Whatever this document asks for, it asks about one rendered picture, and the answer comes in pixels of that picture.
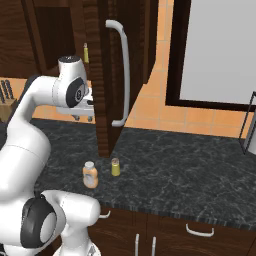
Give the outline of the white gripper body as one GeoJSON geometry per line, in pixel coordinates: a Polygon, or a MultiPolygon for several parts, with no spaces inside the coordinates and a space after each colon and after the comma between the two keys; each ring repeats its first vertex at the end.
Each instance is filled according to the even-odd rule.
{"type": "Polygon", "coordinates": [[[94,108],[80,108],[80,107],[74,107],[74,108],[63,108],[63,107],[57,107],[56,110],[61,114],[66,115],[75,115],[75,116],[94,116],[94,108]]]}

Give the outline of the dark wood cabinet door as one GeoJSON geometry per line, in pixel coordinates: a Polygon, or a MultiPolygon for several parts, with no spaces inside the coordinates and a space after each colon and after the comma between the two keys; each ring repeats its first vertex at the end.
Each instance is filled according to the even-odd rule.
{"type": "Polygon", "coordinates": [[[58,74],[62,56],[83,57],[82,0],[21,0],[32,43],[36,73],[58,74]]]}
{"type": "Polygon", "coordinates": [[[133,105],[147,84],[155,64],[159,0],[83,0],[92,84],[98,154],[108,158],[121,127],[112,122],[123,118],[124,68],[121,38],[106,22],[119,22],[128,39],[130,97],[133,105]]]}

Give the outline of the orange condiment bottle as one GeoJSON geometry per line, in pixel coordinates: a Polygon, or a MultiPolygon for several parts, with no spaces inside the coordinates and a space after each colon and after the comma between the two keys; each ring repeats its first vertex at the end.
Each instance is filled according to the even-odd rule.
{"type": "Polygon", "coordinates": [[[98,185],[98,171],[92,161],[87,161],[83,167],[83,182],[90,189],[94,189],[98,185]]]}

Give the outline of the wooden knife block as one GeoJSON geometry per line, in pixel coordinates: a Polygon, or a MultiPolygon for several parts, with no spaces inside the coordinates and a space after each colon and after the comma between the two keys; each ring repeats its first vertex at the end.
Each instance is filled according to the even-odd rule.
{"type": "Polygon", "coordinates": [[[17,107],[9,80],[0,81],[0,121],[6,123],[12,111],[17,107]]]}

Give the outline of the dark wood drawer front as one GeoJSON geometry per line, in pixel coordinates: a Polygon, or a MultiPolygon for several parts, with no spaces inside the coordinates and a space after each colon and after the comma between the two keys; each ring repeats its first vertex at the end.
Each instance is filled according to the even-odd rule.
{"type": "Polygon", "coordinates": [[[107,226],[116,226],[127,227],[129,229],[134,229],[135,231],[146,230],[146,213],[102,206],[101,214],[106,215],[107,213],[110,213],[110,216],[108,218],[99,218],[95,227],[104,228],[107,226]]]}
{"type": "Polygon", "coordinates": [[[147,222],[148,233],[152,236],[154,236],[154,234],[158,232],[165,234],[190,234],[195,237],[204,238],[211,238],[215,235],[223,234],[231,235],[232,237],[240,235],[242,238],[245,238],[246,236],[251,236],[253,238],[252,244],[256,239],[255,232],[222,227],[219,225],[200,223],[191,220],[171,218],[166,216],[148,214],[147,222]]]}

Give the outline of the dark wood cupboard door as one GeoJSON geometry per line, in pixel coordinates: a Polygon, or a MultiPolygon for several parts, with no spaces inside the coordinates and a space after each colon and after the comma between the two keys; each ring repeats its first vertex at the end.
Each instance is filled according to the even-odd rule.
{"type": "Polygon", "coordinates": [[[139,235],[138,256],[146,256],[145,232],[137,227],[94,225],[88,228],[88,234],[101,256],[135,256],[135,240],[139,235]]]}
{"type": "Polygon", "coordinates": [[[190,234],[155,233],[155,256],[247,256],[251,236],[215,235],[211,238],[190,234]]]}

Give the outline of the dark framed window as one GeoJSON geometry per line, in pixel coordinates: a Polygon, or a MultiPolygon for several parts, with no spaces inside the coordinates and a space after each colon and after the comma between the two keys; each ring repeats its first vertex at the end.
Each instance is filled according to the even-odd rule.
{"type": "Polygon", "coordinates": [[[256,0],[174,0],[167,106],[256,109],[256,0]]]}

